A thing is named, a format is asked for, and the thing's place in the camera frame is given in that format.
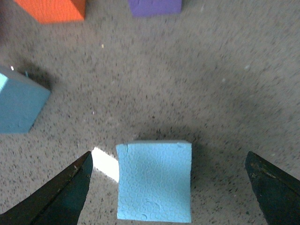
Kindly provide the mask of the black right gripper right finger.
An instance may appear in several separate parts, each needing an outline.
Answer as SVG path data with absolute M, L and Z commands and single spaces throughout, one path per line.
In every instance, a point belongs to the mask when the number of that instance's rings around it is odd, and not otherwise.
M 269 225 L 300 223 L 300 181 L 248 152 L 245 168 L 259 207 Z

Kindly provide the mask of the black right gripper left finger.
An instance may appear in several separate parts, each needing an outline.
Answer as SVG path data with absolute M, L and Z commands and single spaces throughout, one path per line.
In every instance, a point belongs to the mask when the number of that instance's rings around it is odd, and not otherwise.
M 90 187 L 87 151 L 36 192 L 0 216 L 2 225 L 76 225 Z

